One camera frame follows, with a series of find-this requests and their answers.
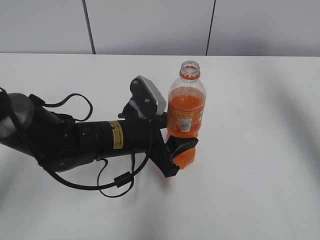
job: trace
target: orange soda bottle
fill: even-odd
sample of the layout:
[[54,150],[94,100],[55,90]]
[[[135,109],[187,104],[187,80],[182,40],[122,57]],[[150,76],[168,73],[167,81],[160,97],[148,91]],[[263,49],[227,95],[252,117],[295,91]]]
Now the orange soda bottle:
[[[196,138],[201,127],[206,102],[206,90],[200,81],[200,67],[196,61],[185,61],[180,77],[171,85],[168,94],[168,135]],[[189,149],[173,159],[181,169],[195,160],[196,149]]]

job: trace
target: bottle neck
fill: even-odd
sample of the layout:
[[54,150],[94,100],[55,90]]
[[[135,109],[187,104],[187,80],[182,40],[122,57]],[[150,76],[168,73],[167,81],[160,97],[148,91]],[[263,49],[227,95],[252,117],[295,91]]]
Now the bottle neck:
[[187,78],[184,78],[181,74],[180,74],[180,78],[182,81],[184,81],[185,83],[187,84],[191,84],[191,83],[195,83],[196,81],[199,80],[200,76],[197,77],[197,78],[194,78],[194,79],[187,79]]

